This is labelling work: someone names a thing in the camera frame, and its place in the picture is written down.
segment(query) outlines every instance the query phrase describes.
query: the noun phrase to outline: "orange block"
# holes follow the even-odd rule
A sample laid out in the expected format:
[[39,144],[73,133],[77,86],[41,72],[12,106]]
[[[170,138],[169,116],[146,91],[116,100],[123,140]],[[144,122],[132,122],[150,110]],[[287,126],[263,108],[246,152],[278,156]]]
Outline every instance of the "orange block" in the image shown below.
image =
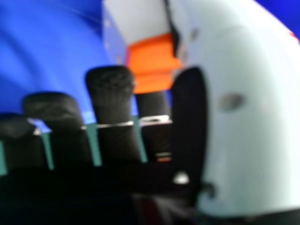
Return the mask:
[[167,90],[172,72],[181,68],[173,56],[171,34],[165,34],[129,46],[128,67],[135,74],[135,94]]

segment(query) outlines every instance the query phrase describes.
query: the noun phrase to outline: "blue background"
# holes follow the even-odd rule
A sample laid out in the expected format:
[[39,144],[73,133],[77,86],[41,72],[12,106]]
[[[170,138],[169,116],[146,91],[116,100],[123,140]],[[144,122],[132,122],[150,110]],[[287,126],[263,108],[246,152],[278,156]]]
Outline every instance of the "blue background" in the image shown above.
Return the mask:
[[[299,0],[258,0],[300,37]],[[0,1],[0,112],[22,112],[22,98],[63,91],[94,122],[86,71],[111,65],[102,44],[101,0]]]

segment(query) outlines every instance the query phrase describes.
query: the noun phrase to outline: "green surface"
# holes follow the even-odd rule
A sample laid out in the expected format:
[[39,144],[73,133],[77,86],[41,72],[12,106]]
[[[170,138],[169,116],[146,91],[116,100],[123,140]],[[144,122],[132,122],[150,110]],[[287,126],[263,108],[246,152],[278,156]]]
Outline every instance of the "green surface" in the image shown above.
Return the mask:
[[[147,161],[143,141],[142,141],[142,136],[138,124],[138,117],[134,117],[134,122],[135,122],[135,131],[136,135],[138,138],[138,144],[141,152],[141,158],[143,162]],[[98,139],[97,139],[97,127],[96,124],[88,124],[87,125],[87,134],[89,136],[90,140],[90,147],[91,147],[91,153],[93,156],[93,162],[95,166],[100,166],[102,164],[101,162],[101,150],[99,149],[98,145]],[[45,152],[46,152],[46,157],[47,161],[49,164],[49,169],[53,170],[54,165],[53,165],[53,160],[52,160],[52,154],[51,154],[51,144],[49,140],[49,134],[43,134],[42,135],[43,142],[45,145]],[[3,145],[0,142],[0,175],[4,175],[7,173],[6,166],[5,166],[5,160],[4,160],[4,151],[3,151]]]

